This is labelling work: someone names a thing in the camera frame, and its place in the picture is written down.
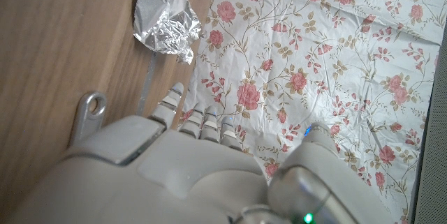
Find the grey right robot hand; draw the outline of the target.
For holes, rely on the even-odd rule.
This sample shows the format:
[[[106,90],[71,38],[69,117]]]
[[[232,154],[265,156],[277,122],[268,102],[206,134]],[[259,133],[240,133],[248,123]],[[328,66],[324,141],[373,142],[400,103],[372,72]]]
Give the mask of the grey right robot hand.
[[[64,157],[11,223],[389,223],[379,197],[313,123],[271,180],[242,151],[230,117],[197,105],[171,124],[175,84],[148,117],[102,124],[106,98],[85,94]]]

